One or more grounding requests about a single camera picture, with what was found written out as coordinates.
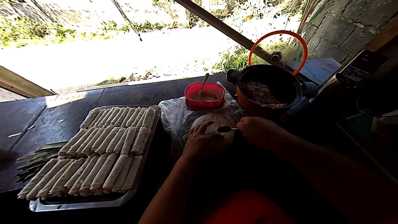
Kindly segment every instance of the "metal tray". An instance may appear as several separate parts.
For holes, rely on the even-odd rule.
[[[160,117],[160,108],[157,105],[114,105],[114,106],[103,106],[101,109],[109,109],[112,107],[153,107],[156,110],[156,117],[152,125],[152,131],[149,135],[149,139],[145,146],[144,155],[142,157],[140,167],[138,168],[137,175],[135,177],[133,186],[131,189],[125,193],[112,192],[105,195],[89,195],[89,196],[61,196],[52,197],[45,200],[36,199],[35,201],[30,201],[29,209],[33,212],[44,212],[44,211],[54,211],[54,210],[71,210],[71,209],[81,209],[81,208],[101,208],[101,207],[117,207],[128,202],[137,191],[138,185],[140,183],[142,170],[144,169],[145,160],[148,155],[150,144],[152,142],[153,135],[155,133],[156,125]]]

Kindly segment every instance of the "spoon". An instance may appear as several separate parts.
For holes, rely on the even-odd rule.
[[[219,133],[227,133],[227,132],[230,132],[231,130],[237,130],[237,128],[231,128],[228,125],[223,125],[223,126],[220,126],[217,128],[217,131]]]
[[[200,90],[199,90],[199,95],[200,95],[200,96],[201,96],[201,93],[202,93],[203,86],[205,85],[205,82],[207,81],[207,79],[209,78],[209,76],[210,76],[210,74],[209,74],[209,73],[206,73],[205,79],[203,80],[202,86],[200,87]]]

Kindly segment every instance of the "plastic bag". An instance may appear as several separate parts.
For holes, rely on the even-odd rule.
[[[242,117],[249,116],[241,109],[238,102],[225,89],[224,102],[220,108],[212,110],[191,110],[185,104],[185,97],[178,99],[164,100],[159,103],[160,117],[164,130],[172,136],[171,153],[181,155],[184,150],[186,138],[184,137],[190,130],[192,123],[200,116],[207,113],[226,114],[233,123],[238,123]]]

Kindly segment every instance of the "person's left hand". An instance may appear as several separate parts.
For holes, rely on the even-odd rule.
[[[197,165],[212,154],[221,153],[230,143],[226,142],[220,134],[206,133],[206,129],[214,121],[206,121],[189,130],[189,138],[184,147],[181,159]]]

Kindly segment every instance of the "black device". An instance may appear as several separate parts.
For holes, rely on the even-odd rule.
[[[342,71],[336,73],[336,79],[345,85],[357,86],[387,59],[386,56],[363,50]]]

